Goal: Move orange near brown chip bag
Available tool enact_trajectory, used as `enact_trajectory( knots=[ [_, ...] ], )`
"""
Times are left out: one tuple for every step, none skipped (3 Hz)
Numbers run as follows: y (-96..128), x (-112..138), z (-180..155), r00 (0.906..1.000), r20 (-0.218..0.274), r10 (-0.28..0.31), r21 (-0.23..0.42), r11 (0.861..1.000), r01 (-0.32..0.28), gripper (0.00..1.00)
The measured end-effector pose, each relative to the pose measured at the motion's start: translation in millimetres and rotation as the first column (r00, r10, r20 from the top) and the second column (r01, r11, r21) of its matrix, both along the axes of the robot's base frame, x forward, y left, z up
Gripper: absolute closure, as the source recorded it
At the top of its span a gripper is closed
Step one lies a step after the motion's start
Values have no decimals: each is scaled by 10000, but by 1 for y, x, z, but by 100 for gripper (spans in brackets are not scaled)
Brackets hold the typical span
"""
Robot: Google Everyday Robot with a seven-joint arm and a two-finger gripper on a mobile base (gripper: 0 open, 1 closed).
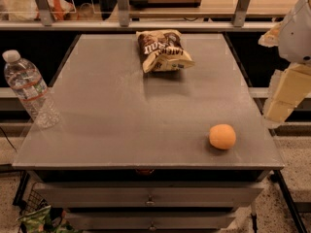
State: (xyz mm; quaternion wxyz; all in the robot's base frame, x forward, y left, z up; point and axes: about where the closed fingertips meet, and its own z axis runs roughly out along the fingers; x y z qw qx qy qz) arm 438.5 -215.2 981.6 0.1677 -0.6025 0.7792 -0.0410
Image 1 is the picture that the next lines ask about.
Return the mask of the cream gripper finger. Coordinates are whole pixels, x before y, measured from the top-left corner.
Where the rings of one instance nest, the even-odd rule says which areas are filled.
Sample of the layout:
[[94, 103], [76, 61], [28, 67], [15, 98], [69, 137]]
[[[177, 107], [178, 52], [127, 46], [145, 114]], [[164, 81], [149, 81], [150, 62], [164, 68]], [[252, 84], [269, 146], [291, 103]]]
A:
[[274, 25], [266, 33], [260, 36], [258, 43], [261, 46], [272, 48], [279, 45], [279, 32], [281, 28], [281, 22]]
[[291, 63], [284, 71], [276, 70], [270, 79], [264, 118], [283, 123], [310, 92], [310, 65]]

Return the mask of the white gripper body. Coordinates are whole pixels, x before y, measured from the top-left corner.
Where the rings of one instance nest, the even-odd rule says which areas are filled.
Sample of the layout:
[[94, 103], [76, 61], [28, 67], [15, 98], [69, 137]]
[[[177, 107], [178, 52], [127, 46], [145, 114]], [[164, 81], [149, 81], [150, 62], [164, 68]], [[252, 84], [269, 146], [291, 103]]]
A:
[[284, 17], [279, 32], [279, 55], [295, 63], [311, 63], [310, 0], [298, 0]]

